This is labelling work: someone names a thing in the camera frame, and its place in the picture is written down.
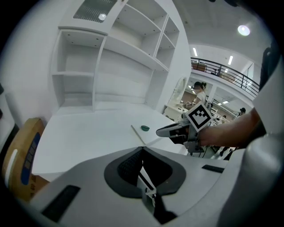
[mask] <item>railing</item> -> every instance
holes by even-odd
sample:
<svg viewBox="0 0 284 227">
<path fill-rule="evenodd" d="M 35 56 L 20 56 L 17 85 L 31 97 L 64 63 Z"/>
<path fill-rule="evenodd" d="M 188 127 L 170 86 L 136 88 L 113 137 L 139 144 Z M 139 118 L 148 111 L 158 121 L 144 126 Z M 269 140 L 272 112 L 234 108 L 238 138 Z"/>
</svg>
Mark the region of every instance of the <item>railing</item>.
<svg viewBox="0 0 284 227">
<path fill-rule="evenodd" d="M 256 97 L 259 92 L 259 84 L 247 77 L 246 75 L 225 65 L 204 59 L 191 58 L 191 68 L 210 74 L 212 77 L 217 76 L 248 92 Z"/>
</svg>

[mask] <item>black strip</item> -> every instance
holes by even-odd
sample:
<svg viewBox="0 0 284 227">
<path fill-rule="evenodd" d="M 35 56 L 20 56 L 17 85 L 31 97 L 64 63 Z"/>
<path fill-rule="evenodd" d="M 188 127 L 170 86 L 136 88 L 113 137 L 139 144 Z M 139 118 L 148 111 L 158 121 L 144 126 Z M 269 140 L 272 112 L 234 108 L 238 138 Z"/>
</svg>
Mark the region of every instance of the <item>black strip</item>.
<svg viewBox="0 0 284 227">
<path fill-rule="evenodd" d="M 221 168 L 221 167 L 217 167 L 217 166 L 212 166 L 212 165 L 205 165 L 202 167 L 203 169 L 207 169 L 213 172 L 218 172 L 218 173 L 222 173 L 224 171 L 225 168 Z"/>
<path fill-rule="evenodd" d="M 145 179 L 145 177 L 141 173 L 139 173 L 138 175 L 150 190 L 154 190 L 154 188 L 150 185 L 150 183 Z"/>
<path fill-rule="evenodd" d="M 54 222 L 58 222 L 80 188 L 73 185 L 66 186 L 60 194 L 42 211 L 42 214 Z"/>
</svg>

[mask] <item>white wall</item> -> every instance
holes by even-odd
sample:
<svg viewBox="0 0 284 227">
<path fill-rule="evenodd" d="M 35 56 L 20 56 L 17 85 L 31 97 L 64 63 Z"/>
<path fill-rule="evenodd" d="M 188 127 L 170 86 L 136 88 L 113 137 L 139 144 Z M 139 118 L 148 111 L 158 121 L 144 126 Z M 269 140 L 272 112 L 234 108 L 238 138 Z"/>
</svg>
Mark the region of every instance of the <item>white wall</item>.
<svg viewBox="0 0 284 227">
<path fill-rule="evenodd" d="M 156 108 L 157 111 L 162 112 L 164 105 L 168 103 L 171 95 L 173 94 L 178 80 L 181 77 L 189 78 L 191 73 L 191 64 L 189 64 L 190 51 L 186 32 L 174 3 L 172 0 L 156 0 L 156 2 L 158 2 L 169 14 L 169 17 L 173 20 L 180 31 L 172 63 L 170 65 L 170 71 Z"/>
<path fill-rule="evenodd" d="M 45 123 L 51 117 L 47 77 L 57 26 L 68 3 L 40 1 L 18 24 L 2 53 L 0 82 L 18 126 L 31 117 Z"/>
</svg>

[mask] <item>table surface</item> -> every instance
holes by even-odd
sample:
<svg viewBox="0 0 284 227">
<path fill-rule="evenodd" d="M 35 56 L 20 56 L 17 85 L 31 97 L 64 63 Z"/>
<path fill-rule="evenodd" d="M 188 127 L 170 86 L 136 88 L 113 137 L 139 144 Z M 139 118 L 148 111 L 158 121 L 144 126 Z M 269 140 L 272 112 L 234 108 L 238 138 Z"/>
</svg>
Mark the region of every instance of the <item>table surface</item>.
<svg viewBox="0 0 284 227">
<path fill-rule="evenodd" d="M 88 159 L 144 146 L 131 128 L 132 124 L 148 125 L 150 130 L 156 131 L 173 123 L 146 105 L 128 105 L 120 110 L 105 103 L 101 106 L 106 109 L 101 108 L 93 113 L 52 116 L 39 141 L 32 173 L 65 172 Z M 156 142 L 151 146 L 184 153 L 183 146 L 173 144 L 169 138 L 161 138 Z"/>
<path fill-rule="evenodd" d="M 169 107 L 177 112 L 180 112 L 181 114 L 182 113 L 186 113 L 188 111 L 188 109 L 186 108 L 183 108 L 183 107 L 179 107 L 179 106 L 169 106 L 169 105 L 165 105 L 166 107 Z"/>
</svg>

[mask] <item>ceiling light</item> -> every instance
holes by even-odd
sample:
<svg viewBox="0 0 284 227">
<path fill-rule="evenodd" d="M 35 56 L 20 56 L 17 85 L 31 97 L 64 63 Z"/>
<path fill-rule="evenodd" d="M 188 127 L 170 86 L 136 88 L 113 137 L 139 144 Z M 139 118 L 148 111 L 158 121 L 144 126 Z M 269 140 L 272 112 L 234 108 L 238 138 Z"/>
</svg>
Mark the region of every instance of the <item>ceiling light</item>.
<svg viewBox="0 0 284 227">
<path fill-rule="evenodd" d="M 195 48 L 193 48 L 193 51 L 194 51 L 194 55 L 195 55 L 195 57 L 197 57 L 196 49 L 195 49 Z"/>
<path fill-rule="evenodd" d="M 99 15 L 99 19 L 100 19 L 100 20 L 105 20 L 106 17 L 107 17 L 107 15 L 106 15 L 105 13 L 101 13 L 101 14 Z"/>
<path fill-rule="evenodd" d="M 230 64 L 232 63 L 232 60 L 233 60 L 233 56 L 230 56 L 230 59 L 229 59 L 228 65 L 230 65 Z"/>
<path fill-rule="evenodd" d="M 249 28 L 248 28 L 247 26 L 245 26 L 245 25 L 240 25 L 240 26 L 238 27 L 238 32 L 239 32 L 241 35 L 247 36 L 247 35 L 249 35 L 250 30 L 249 30 Z"/>
</svg>

